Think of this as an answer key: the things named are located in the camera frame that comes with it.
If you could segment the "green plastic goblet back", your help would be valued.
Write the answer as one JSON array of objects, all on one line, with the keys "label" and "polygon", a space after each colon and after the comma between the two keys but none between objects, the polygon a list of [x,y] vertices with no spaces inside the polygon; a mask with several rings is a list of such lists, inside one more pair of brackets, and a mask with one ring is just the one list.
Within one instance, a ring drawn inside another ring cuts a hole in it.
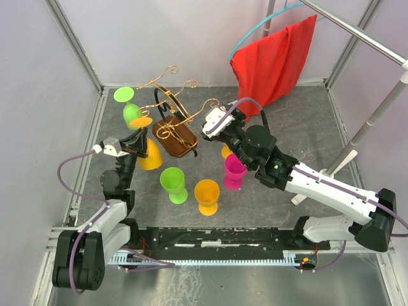
[{"label": "green plastic goblet back", "polygon": [[140,111],[140,107],[131,102],[135,95],[135,90],[131,87],[120,87],[118,88],[114,94],[113,98],[118,103],[124,104],[124,109],[122,111],[122,116],[126,123],[127,128],[130,130],[138,130],[139,126],[131,125],[134,120],[139,119],[142,116],[142,112]]}]

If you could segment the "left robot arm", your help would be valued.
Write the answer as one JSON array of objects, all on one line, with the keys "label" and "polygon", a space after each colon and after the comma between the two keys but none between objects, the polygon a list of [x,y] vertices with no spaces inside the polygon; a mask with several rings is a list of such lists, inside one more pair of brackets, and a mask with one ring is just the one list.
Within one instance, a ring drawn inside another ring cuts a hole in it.
[{"label": "left robot arm", "polygon": [[57,239],[52,284],[70,288],[80,295],[97,290],[105,267],[121,248],[133,249],[140,243],[137,222],[128,217],[135,206],[135,192],[130,188],[136,162],[147,157],[147,128],[123,139],[109,137],[95,144],[78,158],[103,153],[114,157],[115,168],[100,176],[102,207],[83,225],[61,231]]}]

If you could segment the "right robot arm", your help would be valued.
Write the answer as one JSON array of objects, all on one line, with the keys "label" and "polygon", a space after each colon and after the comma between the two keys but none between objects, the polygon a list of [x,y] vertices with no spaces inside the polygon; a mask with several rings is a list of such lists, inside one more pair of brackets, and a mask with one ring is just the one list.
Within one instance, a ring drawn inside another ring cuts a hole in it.
[{"label": "right robot arm", "polygon": [[340,212],[335,217],[299,218],[291,234],[297,248],[354,240],[372,251],[388,250],[397,214],[393,191],[368,191],[319,173],[279,150],[266,119],[246,127],[245,118],[235,105],[212,105],[202,125],[203,138],[225,143],[264,186],[301,194]]}]

